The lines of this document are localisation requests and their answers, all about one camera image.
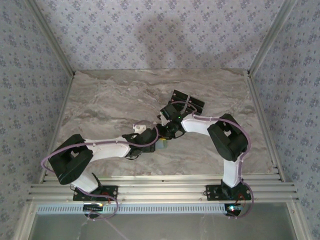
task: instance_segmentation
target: marble surface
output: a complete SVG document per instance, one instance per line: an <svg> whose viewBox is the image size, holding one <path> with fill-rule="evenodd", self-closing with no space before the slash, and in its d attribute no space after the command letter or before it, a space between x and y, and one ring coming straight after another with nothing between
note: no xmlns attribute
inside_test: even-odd
<svg viewBox="0 0 320 240"><path fill-rule="evenodd" d="M232 114L252 140L243 173L270 172L272 162L240 69L77 71L57 145L77 133L97 140L132 133L139 120L157 121L174 89L205 101L203 116ZM136 160L108 158L87 169L97 176L222 174L223 161L208 136L187 133Z"/></svg>

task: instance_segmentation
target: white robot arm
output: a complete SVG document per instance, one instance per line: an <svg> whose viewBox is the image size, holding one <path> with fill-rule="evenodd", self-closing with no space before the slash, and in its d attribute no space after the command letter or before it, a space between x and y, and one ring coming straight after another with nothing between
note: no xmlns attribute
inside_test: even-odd
<svg viewBox="0 0 320 240"><path fill-rule="evenodd" d="M92 193L100 187L100 182L93 173L86 170L90 162L111 157L133 159L141 153L152 153L155 151L155 143L148 143L156 142L159 138L175 139L177 132L182 132L182 135L195 132L210 136L224 162L221 185L228 191L241 184L239 155L246 151L248 140L238 128L223 121L210 121L208 119L211 118L195 116L190 112L180 113L172 104L164 107L160 115L162 124L157 124L153 129L147 128L141 133L106 140L83 139L79 134L71 136L58 149L79 143L84 143L85 146L70 148L49 159L60 184L72 184ZM237 124L230 114L221 118Z"/></svg>

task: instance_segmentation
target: metal bar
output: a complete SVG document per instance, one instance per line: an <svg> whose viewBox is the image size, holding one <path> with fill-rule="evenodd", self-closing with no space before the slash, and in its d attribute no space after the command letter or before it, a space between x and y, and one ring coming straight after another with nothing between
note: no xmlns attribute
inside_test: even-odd
<svg viewBox="0 0 320 240"><path fill-rule="evenodd" d="M70 94L70 90L71 90L71 86L72 86L73 80L74 80L74 76L70 77L69 84L68 84L68 87L66 89L66 93L65 93L65 96L64 96L64 99L63 99L63 102L62 102L62 106L61 106L61 110L60 110L60 113L59 113L59 117L58 117L58 120L57 120L55 128L54 128L53 137L52 137L50 145L49 145L49 149L48 149L48 153L47 153L48 155L50 153L52 153L53 150L55 149L58 133L59 133L59 130L60 130L60 127L61 127L61 124L62 124L62 119L63 119L63 115L65 113L65 109L66 109L66 105L67 105L67 101L68 101L68 97L69 97L69 94ZM40 184L42 184L44 182L44 179L45 179L45 176L46 176L46 172L47 172L46 170L42 169L40 177L39 177L39 181L38 181Z"/></svg>
<svg viewBox="0 0 320 240"><path fill-rule="evenodd" d="M69 77L72 77L74 75L74 73L71 68L71 65L70 65L64 51L61 49L57 39L55 38L52 30L50 29L46 19L42 15L39 6L36 4L36 2L34 0L24 0L24 2L25 2L25 5L27 6L27 8L30 10L31 14L33 15L35 22L40 27L44 37L48 41L50 47L52 48L52 51L56 55L62 68L68 74Z"/></svg>
<svg viewBox="0 0 320 240"><path fill-rule="evenodd" d="M253 81L253 79L251 77L247 77L247 82L248 82L248 86L249 86L249 90L251 92L252 95L252 100L255 106L255 110L256 113L258 115L258 120L260 122L260 125L262 127L262 132L264 135L264 139L267 145L267 149L268 152L270 154L271 160L274 164L277 165L278 168L278 172L280 175L280 178L282 179L282 181L286 181L286 177L285 177L285 173L282 169L282 165L281 165L281 161L280 161L280 157L276 148L276 144L275 141L272 137L270 128L269 128L269 124L267 121L267 117L261 102L261 99L258 95L258 90L257 87L255 85L255 82Z"/></svg>
<svg viewBox="0 0 320 240"><path fill-rule="evenodd" d="M271 155L272 161L277 165L279 175L283 182L286 182L286 176L282 169L281 160L276 148L276 144L274 139L272 138L271 131L268 125L267 117L263 110L263 105L261 99L258 95L258 90L256 84L254 82L254 77L248 77L247 79L249 89L252 95L252 99L254 102L254 106L256 108L258 119L260 121L260 125L262 126L263 135L265 137L265 141L267 143L267 148ZM291 221L294 227L294 231L296 233L298 240L310 240L313 239L310 229L307 225L305 215L302 211L302 207L299 201L289 201L287 202L288 211L290 213Z"/></svg>
<svg viewBox="0 0 320 240"><path fill-rule="evenodd" d="M29 239L37 209L37 205L34 203L27 203L23 207L20 219L14 232L13 240Z"/></svg>
<svg viewBox="0 0 320 240"><path fill-rule="evenodd" d="M205 185L218 185L221 177L199 175L198 178L200 180L194 179L192 175L119 176L105 178L107 181L102 181L102 184L117 183L119 186L117 198L125 203L205 203L207 202L207 197L203 194ZM268 180L253 177L247 183L251 185L254 197L259 202L269 202L272 199L277 203L298 199L294 184L281 182L279 178ZM58 185L57 180L49 184L33 184L28 200L33 203L74 203L73 192L69 186Z"/></svg>
<svg viewBox="0 0 320 240"><path fill-rule="evenodd" d="M261 180L261 181L255 181L255 180L249 180L246 181L250 186L253 185L257 185L257 186L262 186L262 187L267 187L267 186L294 186L294 184L292 182L281 182L281 181L267 181L267 180ZM117 185L120 187L158 187L158 186L162 186L162 187L172 187L172 186L179 186L179 187L189 187L189 186L193 186L193 187L197 187L197 186L205 186L208 184L208 182L206 181L197 181L197 182L192 182L192 183L166 183L166 182L162 182L161 184L158 183L122 183L122 182L117 182L118 184L115 184L115 182L111 182L111 181L103 181L102 185ZM215 184L220 184L220 181L210 181L211 185L215 185ZM45 187L45 188L65 188L65 189L70 189L68 185L60 185L59 183L48 183L48 184L33 184L31 185L31 188L39 188L39 187Z"/></svg>
<svg viewBox="0 0 320 240"><path fill-rule="evenodd" d="M129 182L134 181L135 183L138 181L148 181L148 183L152 182L169 182L169 181L210 181L210 180L221 180L221 175L209 175L209 174L201 174L201 175L154 175L154 176L110 176L110 177L98 177L101 182ZM245 181L248 180L275 180L278 181L280 179L279 174L276 173L268 173L268 174L250 174L244 175L243 179ZM56 176L46 176L46 183L58 183Z"/></svg>
<svg viewBox="0 0 320 240"><path fill-rule="evenodd" d="M307 225L300 202L287 202L288 211L292 220L292 225L298 240L313 239L311 231Z"/></svg>
<svg viewBox="0 0 320 240"><path fill-rule="evenodd" d="M83 204L40 204L37 214L84 214ZM112 214L115 205L103 206L102 214ZM226 213L223 203L183 203L183 204L121 204L117 214L212 214Z"/></svg>
<svg viewBox="0 0 320 240"><path fill-rule="evenodd" d="M251 66L249 68L250 77L254 76L257 73L258 68L264 61L269 49L276 40L281 28L285 24L291 10L296 5L297 0L284 0L281 5L279 12L277 13L273 23L270 26L268 33L266 34L261 47L253 59Z"/></svg>
<svg viewBox="0 0 320 240"><path fill-rule="evenodd" d="M268 186L260 186L260 185L251 185L252 190L256 192L294 192L296 191L296 187L294 185L268 185ZM205 190L205 185L201 186L120 186L118 189L119 194L140 194L140 193L158 193L158 194L166 194L166 193L189 193L189 192L203 192ZM60 187L60 186L52 186L52 187L32 187L31 193L33 194L41 194L41 193L72 193L69 187Z"/></svg>

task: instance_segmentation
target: wallpaper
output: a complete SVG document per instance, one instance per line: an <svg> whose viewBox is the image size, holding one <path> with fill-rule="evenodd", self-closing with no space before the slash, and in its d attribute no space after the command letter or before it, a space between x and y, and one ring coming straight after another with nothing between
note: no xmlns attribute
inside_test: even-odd
<svg viewBox="0 0 320 240"><path fill-rule="evenodd" d="M282 0L36 0L73 70L248 69Z"/></svg>
<svg viewBox="0 0 320 240"><path fill-rule="evenodd" d="M69 77L22 0L0 1L0 239L40 175Z"/></svg>
<svg viewBox="0 0 320 240"><path fill-rule="evenodd" d="M288 177L320 239L320 2L299 0L254 79Z"/></svg>

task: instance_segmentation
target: patterned wallpaper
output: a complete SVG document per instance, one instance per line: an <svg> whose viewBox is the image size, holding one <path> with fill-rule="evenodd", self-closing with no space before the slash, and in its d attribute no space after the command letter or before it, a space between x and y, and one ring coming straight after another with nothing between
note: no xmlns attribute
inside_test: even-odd
<svg viewBox="0 0 320 240"><path fill-rule="evenodd" d="M255 78L283 168L320 239L320 2L298 0Z"/></svg>
<svg viewBox="0 0 320 240"><path fill-rule="evenodd" d="M0 9L0 239L9 240L39 179L69 77L22 0L1 0Z"/></svg>
<svg viewBox="0 0 320 240"><path fill-rule="evenodd" d="M248 69L283 0L36 0L73 70Z"/></svg>

